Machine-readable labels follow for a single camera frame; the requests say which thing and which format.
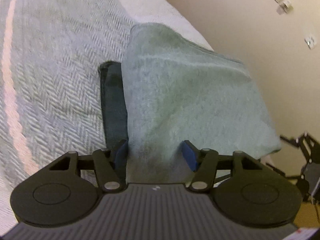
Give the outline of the folded dark green garment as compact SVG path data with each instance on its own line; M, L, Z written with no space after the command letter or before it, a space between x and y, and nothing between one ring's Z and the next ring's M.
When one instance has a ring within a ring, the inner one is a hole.
M127 140L127 110L124 99L121 63L107 61L99 66L100 101L106 147L114 149Z

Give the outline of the grey-green sweatpants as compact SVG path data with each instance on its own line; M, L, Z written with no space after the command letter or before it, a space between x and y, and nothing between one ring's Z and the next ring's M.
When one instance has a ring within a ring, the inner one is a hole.
M280 139L247 68L158 23L131 29L121 73L131 183L183 183L182 142L259 159Z

